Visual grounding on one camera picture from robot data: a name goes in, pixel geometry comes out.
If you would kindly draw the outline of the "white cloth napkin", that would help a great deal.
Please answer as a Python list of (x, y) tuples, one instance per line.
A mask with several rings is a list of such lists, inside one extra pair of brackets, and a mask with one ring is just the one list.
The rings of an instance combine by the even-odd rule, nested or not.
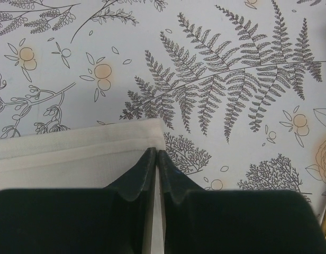
[(0, 190), (104, 187), (151, 147), (165, 148), (159, 119), (0, 140)]

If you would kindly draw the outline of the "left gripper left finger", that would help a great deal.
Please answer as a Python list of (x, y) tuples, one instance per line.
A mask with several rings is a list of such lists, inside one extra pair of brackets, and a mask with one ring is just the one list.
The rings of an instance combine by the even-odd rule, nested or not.
[(104, 188), (0, 191), (0, 253), (143, 253), (156, 150)]

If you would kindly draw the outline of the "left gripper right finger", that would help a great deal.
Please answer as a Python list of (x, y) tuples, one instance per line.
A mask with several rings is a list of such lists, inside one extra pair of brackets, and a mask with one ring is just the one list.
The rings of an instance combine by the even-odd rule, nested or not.
[(158, 152), (165, 253), (326, 253), (304, 197), (291, 190), (204, 190)]

